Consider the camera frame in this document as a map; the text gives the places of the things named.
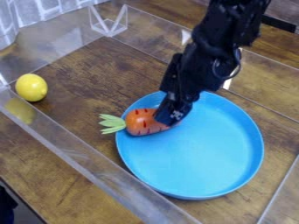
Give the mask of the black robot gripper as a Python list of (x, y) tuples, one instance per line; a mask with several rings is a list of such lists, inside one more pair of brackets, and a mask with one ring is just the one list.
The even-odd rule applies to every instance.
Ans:
[(200, 91), (216, 91), (223, 82), (240, 70), (240, 50), (235, 48), (228, 57), (213, 56), (188, 44), (176, 53), (165, 69), (160, 90), (168, 92), (153, 112), (153, 119), (168, 127), (177, 124), (192, 110)]

